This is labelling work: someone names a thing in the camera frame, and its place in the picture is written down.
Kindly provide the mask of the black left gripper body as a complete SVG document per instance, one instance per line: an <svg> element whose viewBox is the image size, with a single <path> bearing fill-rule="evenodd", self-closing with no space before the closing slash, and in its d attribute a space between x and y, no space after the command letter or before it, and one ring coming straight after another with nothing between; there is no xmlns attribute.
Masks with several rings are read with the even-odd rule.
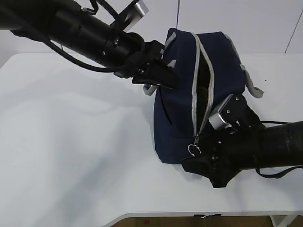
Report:
<svg viewBox="0 0 303 227"><path fill-rule="evenodd" d="M145 42L137 33L111 32L104 42L104 72L132 78L161 59L164 44Z"/></svg>

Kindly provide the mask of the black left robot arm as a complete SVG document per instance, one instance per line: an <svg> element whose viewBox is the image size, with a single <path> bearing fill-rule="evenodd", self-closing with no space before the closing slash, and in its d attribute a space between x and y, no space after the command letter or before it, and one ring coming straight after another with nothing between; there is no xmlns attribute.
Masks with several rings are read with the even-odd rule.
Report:
<svg viewBox="0 0 303 227"><path fill-rule="evenodd" d="M73 0L3 0L0 28L44 43L81 68L175 89L179 79L162 59L164 45L130 32L147 12L141 0L120 13L105 0L91 1L90 8Z"/></svg>

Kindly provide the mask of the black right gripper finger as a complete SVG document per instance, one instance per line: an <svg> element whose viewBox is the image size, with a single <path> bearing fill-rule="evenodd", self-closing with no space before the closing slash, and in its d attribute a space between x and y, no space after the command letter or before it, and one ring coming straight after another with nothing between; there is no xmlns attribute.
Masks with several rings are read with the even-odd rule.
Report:
<svg viewBox="0 0 303 227"><path fill-rule="evenodd" d="M214 188L225 188L239 170L216 170L211 173L210 182Z"/></svg>
<svg viewBox="0 0 303 227"><path fill-rule="evenodd" d="M195 157L188 157L181 161L184 171L201 175L208 179L214 177L214 169L211 158L208 155L201 154Z"/></svg>

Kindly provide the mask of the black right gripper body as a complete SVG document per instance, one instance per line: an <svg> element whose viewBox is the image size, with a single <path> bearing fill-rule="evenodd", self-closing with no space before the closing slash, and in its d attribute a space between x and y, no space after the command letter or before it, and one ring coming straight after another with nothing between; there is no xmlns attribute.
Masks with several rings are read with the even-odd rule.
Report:
<svg viewBox="0 0 303 227"><path fill-rule="evenodd" d="M267 168L267 156L259 137L265 132L259 123L246 129L227 128L201 142L202 154L211 158L214 171Z"/></svg>

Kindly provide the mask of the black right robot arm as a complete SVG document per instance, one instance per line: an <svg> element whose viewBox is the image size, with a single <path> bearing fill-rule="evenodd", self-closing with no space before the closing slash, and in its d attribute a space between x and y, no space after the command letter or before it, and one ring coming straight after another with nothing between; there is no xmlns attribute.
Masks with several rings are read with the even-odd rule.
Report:
<svg viewBox="0 0 303 227"><path fill-rule="evenodd" d="M279 179L303 166L303 123L248 130L228 127L193 145L195 154L181 161L184 171L224 188L243 170L254 169L267 179Z"/></svg>

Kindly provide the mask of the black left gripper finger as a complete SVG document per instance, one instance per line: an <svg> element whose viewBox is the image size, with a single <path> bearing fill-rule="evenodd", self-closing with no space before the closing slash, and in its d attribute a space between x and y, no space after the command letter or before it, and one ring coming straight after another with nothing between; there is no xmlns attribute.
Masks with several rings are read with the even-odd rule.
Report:
<svg viewBox="0 0 303 227"><path fill-rule="evenodd" d="M179 79L175 71L159 60L154 60L148 67L148 84L176 89Z"/></svg>
<svg viewBox="0 0 303 227"><path fill-rule="evenodd" d="M167 89L175 89L175 82L173 80L167 80L167 79L149 79L149 78L140 78L140 77L134 77L132 79L133 84L142 84L142 85L154 85L154 86L160 86Z"/></svg>

